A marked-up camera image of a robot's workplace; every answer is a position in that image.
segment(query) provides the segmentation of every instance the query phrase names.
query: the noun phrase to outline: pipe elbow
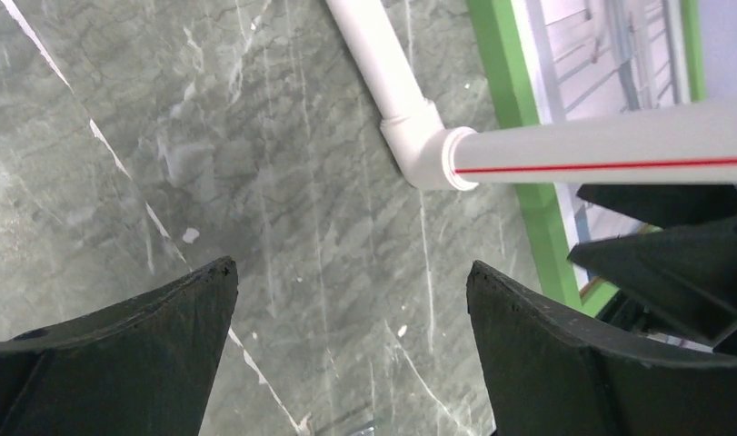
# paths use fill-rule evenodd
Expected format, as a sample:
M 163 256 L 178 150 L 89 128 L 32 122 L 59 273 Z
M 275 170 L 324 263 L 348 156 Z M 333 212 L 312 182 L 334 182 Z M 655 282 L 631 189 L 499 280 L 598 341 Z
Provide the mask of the pipe elbow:
M 470 191 L 478 185 L 453 171 L 453 151 L 475 131 L 446 129 L 430 100 L 424 100 L 413 114 L 382 120 L 381 130 L 405 180 L 417 189 Z

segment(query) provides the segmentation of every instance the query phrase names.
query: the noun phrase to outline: black plastic part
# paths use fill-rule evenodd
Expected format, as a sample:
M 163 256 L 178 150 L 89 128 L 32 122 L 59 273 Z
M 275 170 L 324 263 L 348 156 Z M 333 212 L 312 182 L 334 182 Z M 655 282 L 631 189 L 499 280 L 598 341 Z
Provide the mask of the black plastic part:
M 569 258 L 683 337 L 737 350 L 737 216 L 577 245 Z
M 501 436 L 737 435 L 737 357 L 624 332 L 480 262 L 467 304 Z
M 234 261 L 0 342 L 0 435 L 196 435 L 237 298 Z
M 732 184 L 584 184 L 577 196 L 663 229 L 737 215 Z

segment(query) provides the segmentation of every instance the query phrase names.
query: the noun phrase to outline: pvc pipe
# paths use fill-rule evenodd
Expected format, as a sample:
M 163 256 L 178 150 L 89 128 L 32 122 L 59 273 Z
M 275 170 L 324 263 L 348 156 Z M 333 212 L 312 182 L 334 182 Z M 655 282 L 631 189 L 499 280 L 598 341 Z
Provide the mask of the pvc pipe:
M 453 172 L 473 183 L 737 181 L 737 101 L 470 134 Z
M 404 117 L 424 97 L 380 0 L 327 0 L 384 119 Z
M 424 98 L 381 0 L 327 0 L 382 113 L 380 128 L 405 179 L 423 190 L 462 191 L 477 183 L 453 172 L 453 148 L 468 127 L 446 130 Z

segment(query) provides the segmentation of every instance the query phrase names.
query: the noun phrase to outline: green frame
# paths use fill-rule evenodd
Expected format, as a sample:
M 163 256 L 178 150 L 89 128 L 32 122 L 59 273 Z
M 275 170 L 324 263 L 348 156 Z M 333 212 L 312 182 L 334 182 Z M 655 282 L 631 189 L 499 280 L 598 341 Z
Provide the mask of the green frame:
M 467 0 L 467 5 L 499 127 L 538 124 L 540 118 L 513 0 Z M 682 0 L 682 26 L 692 100 L 697 101 L 705 96 L 697 0 Z M 617 288 L 597 281 L 581 295 L 573 266 L 567 260 L 570 247 L 555 187 L 551 183 L 523 183 L 515 185 L 515 192 L 543 294 L 595 316 L 617 293 Z

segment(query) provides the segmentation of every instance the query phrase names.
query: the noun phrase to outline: red stripe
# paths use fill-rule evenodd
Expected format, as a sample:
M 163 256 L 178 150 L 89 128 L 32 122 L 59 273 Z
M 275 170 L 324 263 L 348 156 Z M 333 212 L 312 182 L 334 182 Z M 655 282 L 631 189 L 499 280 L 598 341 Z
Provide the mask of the red stripe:
M 737 166 L 737 157 L 718 159 L 687 159 L 675 161 L 643 161 L 612 163 L 570 163 L 566 165 L 505 166 L 492 168 L 461 168 L 455 174 L 474 173 L 536 173 L 540 171 L 595 171 L 595 170 L 647 170 L 650 168 L 692 168 L 704 166 Z

